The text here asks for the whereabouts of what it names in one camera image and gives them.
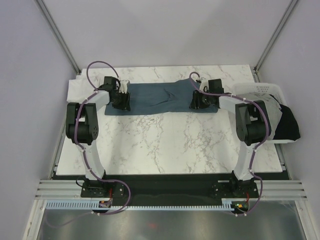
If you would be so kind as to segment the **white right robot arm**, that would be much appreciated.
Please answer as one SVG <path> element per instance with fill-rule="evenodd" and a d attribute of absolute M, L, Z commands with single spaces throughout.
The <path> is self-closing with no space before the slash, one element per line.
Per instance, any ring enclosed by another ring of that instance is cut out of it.
<path fill-rule="evenodd" d="M 226 110 L 235 116 L 235 131 L 240 141 L 240 152 L 237 163 L 232 171 L 236 179 L 229 184 L 229 191 L 235 197 L 242 196 L 247 191 L 245 182 L 256 175 L 253 162 L 257 149 L 268 140 L 275 128 L 270 123 L 269 105 L 255 94 L 245 96 L 224 92 L 221 79 L 212 79 L 207 85 L 194 87 L 190 108 L 194 110 L 207 109 L 210 106 Z"/>

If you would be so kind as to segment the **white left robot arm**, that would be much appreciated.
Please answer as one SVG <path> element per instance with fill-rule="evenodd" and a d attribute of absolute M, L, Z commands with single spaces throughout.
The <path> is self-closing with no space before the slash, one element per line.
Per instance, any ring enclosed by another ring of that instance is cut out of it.
<path fill-rule="evenodd" d="M 129 80 L 106 76 L 101 86 L 82 102 L 70 102 L 66 108 L 65 134 L 76 145 L 85 165 L 85 177 L 95 181 L 92 191 L 99 197 L 106 196 L 110 185 L 103 180 L 106 171 L 102 166 L 97 138 L 99 134 L 98 111 L 111 104 L 114 109 L 130 111 Z"/>

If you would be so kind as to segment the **blue t shirt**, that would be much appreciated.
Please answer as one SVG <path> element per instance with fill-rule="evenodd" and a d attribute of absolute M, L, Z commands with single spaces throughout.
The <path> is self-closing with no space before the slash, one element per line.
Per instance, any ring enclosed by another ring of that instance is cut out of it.
<path fill-rule="evenodd" d="M 110 104 L 105 108 L 106 116 L 142 116 L 162 113 L 216 113 L 218 108 L 208 106 L 203 109 L 190 108 L 194 86 L 189 79 L 176 82 L 130 83 L 130 111 L 116 109 Z"/>

